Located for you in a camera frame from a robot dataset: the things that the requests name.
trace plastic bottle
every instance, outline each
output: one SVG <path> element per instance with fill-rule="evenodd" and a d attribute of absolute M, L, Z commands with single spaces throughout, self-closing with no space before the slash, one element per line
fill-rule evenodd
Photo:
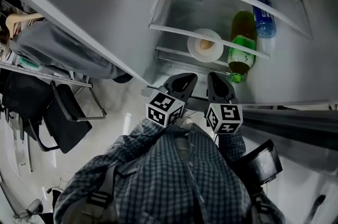
<path fill-rule="evenodd" d="M 255 18 L 250 12 L 241 11 L 232 21 L 231 42 L 256 50 L 257 33 Z M 232 71 L 232 81 L 240 83 L 243 75 L 249 71 L 255 62 L 255 55 L 248 52 L 230 48 L 228 64 Z"/>
<path fill-rule="evenodd" d="M 268 0 L 258 0 L 271 6 Z M 262 9 L 253 6 L 253 14 L 255 15 L 256 31 L 261 38 L 272 38 L 276 35 L 276 24 L 274 17 Z"/>

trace black chair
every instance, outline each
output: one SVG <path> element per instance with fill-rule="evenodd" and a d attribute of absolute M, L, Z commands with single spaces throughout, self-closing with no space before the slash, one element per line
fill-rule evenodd
<path fill-rule="evenodd" d="M 60 149 L 64 154 L 73 149 L 92 129 L 89 120 L 105 119 L 102 108 L 92 89 L 90 92 L 102 111 L 100 117 L 86 117 L 70 87 L 51 85 L 37 77 L 12 72 L 3 93 L 3 106 L 20 116 L 20 127 L 36 140 L 42 151 Z M 42 119 L 57 146 L 46 147 L 39 138 Z"/>

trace egg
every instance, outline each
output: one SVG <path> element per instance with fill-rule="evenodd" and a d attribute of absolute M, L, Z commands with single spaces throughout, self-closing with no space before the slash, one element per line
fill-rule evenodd
<path fill-rule="evenodd" d="M 208 41 L 208 40 L 203 39 L 203 40 L 200 42 L 200 48 L 201 48 L 201 50 L 207 50 L 207 49 L 209 49 L 210 47 L 212 47 L 213 44 L 214 44 L 213 42 L 210 42 L 210 41 Z"/>

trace person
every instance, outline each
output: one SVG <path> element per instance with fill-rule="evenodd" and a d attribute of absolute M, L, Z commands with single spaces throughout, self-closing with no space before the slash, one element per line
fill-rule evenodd
<path fill-rule="evenodd" d="M 67 223 L 70 206 L 97 191 L 112 165 L 116 219 L 105 223 L 254 223 L 246 187 L 224 159 L 235 161 L 245 150 L 239 131 L 219 135 L 217 147 L 196 124 L 163 128 L 145 119 L 74 175 L 57 200 L 54 223 Z M 259 196 L 270 223 L 283 223 L 278 208 Z"/>

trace water bottle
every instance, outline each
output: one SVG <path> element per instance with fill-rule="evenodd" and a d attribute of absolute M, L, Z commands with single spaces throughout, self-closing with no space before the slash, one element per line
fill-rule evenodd
<path fill-rule="evenodd" d="M 258 0 L 271 6 L 268 0 Z M 253 14 L 255 15 L 255 24 L 257 35 L 261 38 L 272 38 L 276 35 L 275 20 L 272 15 L 264 10 L 253 6 Z"/>

